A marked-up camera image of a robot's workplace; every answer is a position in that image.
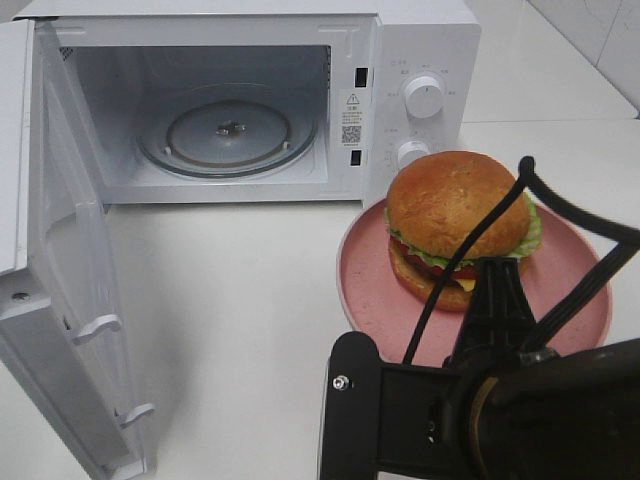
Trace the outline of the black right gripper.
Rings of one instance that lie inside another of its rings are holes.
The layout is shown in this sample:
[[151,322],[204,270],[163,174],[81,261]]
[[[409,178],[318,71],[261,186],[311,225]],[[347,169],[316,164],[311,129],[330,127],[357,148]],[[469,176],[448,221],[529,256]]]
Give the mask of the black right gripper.
[[443,365],[471,370],[495,364],[517,350],[534,326],[518,262],[483,258],[453,351]]

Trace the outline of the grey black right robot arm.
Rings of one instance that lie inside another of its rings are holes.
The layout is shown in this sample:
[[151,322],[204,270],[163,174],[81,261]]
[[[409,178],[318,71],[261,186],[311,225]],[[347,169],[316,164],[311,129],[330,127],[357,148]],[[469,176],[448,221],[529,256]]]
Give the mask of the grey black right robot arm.
[[486,258],[451,364],[442,434],[476,479],[635,479],[639,343],[560,356],[549,337],[628,260],[614,250],[535,321],[515,263]]

